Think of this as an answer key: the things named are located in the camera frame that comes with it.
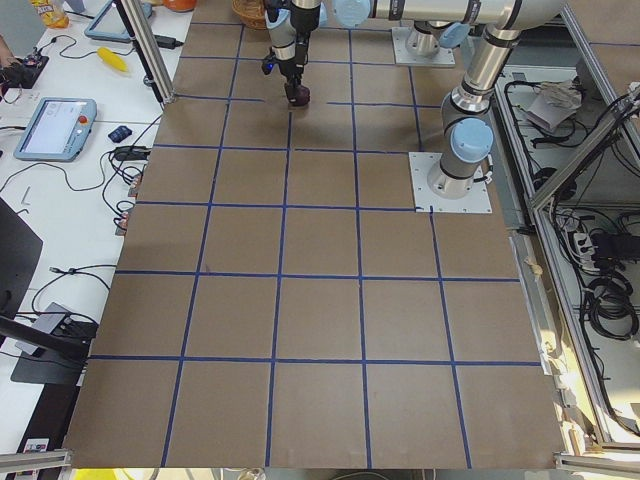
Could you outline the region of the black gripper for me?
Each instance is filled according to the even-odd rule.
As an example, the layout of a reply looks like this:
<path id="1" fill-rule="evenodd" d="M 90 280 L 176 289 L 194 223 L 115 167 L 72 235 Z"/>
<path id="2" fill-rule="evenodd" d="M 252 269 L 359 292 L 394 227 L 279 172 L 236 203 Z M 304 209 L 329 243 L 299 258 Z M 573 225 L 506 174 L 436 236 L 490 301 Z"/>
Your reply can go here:
<path id="1" fill-rule="evenodd" d="M 296 78 L 302 79 L 305 65 L 308 61 L 309 33 L 298 32 L 295 39 L 294 63 L 296 66 Z"/>
<path id="2" fill-rule="evenodd" d="M 298 84 L 298 65 L 294 57 L 289 59 L 276 59 L 280 73 L 285 77 L 288 85 Z"/>

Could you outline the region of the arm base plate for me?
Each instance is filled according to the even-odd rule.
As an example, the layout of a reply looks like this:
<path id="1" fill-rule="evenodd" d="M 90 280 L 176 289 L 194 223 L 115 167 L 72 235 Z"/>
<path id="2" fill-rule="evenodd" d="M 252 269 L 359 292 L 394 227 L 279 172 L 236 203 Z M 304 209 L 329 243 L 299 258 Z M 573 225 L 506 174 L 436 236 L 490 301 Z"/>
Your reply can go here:
<path id="1" fill-rule="evenodd" d="M 458 180 L 441 169 L 438 152 L 410 152 L 414 209 L 422 213 L 491 214 L 491 175 L 477 166 L 474 176 Z"/>
<path id="2" fill-rule="evenodd" d="M 442 33 L 415 27 L 393 27 L 391 36 L 396 65 L 430 68 L 453 68 L 456 64 L 451 48 L 440 45 Z"/>

